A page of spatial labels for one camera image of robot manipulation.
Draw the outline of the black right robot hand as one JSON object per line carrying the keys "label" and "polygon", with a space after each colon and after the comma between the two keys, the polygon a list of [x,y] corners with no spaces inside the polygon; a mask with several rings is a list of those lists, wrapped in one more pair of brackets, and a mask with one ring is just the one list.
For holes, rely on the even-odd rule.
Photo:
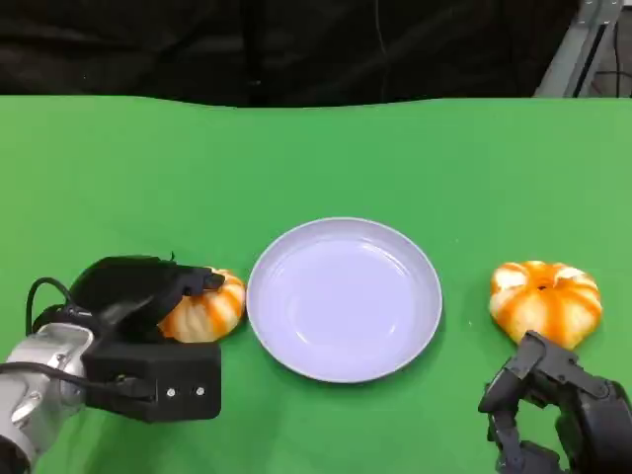
{"label": "black right robot hand", "polygon": [[[520,437],[515,416],[522,401],[559,409],[555,429],[568,458]],[[478,411],[488,416],[487,439],[498,450],[499,473],[629,473],[631,403],[616,381],[592,375],[578,356],[534,331],[520,340],[486,385]]]}

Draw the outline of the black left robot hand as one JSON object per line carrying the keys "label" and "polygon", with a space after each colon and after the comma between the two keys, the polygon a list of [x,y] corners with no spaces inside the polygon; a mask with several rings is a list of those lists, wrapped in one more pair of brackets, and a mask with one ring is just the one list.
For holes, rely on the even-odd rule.
{"label": "black left robot hand", "polygon": [[70,295],[100,335],[154,343],[165,339],[159,324],[186,296],[217,291],[225,280],[209,268],[158,257],[106,257],[75,279]]}

